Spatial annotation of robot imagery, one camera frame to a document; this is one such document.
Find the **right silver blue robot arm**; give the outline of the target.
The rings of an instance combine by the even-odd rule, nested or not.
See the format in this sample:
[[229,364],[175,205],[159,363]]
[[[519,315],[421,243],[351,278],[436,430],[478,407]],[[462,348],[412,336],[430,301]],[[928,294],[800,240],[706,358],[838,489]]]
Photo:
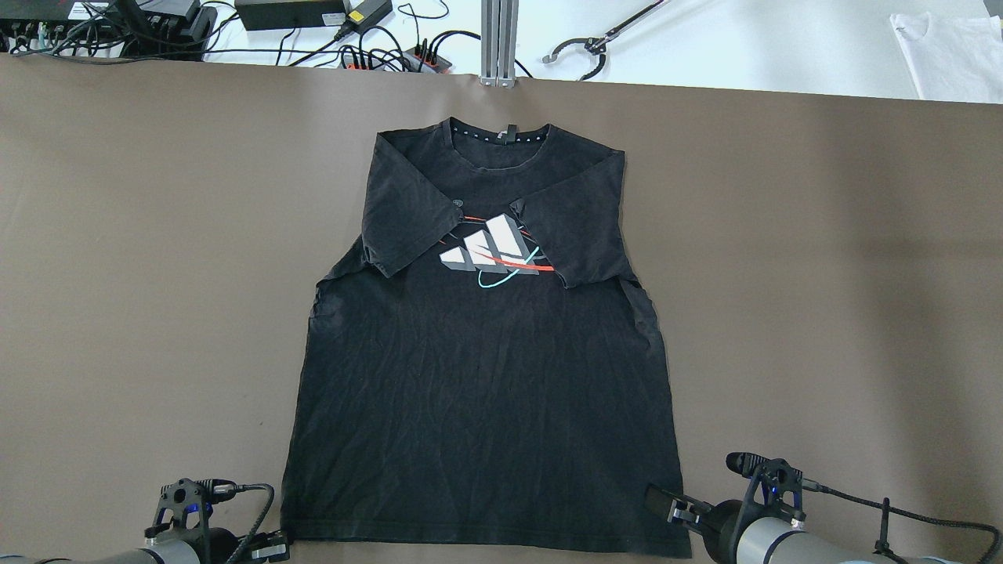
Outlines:
[[843,500],[882,512],[878,539],[870,552],[842,548],[823,537],[796,526],[791,512],[774,506],[757,504],[752,497],[709,504],[695,497],[671,493],[653,484],[645,492],[646,508],[669,524],[680,525],[698,535],[714,563],[946,563],[935,556],[907,556],[896,553],[888,542],[889,517],[909,519],[942,527],[981,529],[990,532],[990,547],[978,558],[979,563],[991,563],[1001,550],[999,529],[981,522],[936,520],[891,506],[885,497],[881,503],[862,497],[845,495],[827,486],[815,485],[812,490],[835,495]]

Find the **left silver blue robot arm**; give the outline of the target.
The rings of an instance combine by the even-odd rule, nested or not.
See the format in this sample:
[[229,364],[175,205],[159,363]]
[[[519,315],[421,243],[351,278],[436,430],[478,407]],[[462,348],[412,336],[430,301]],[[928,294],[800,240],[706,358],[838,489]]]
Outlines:
[[[129,549],[114,555],[91,560],[92,563],[226,563],[237,546],[244,541],[221,527],[212,527],[208,535],[208,555],[201,553],[200,542],[168,538],[161,534],[157,542]],[[286,536],[275,531],[255,534],[244,547],[235,563],[289,563],[291,554]]]

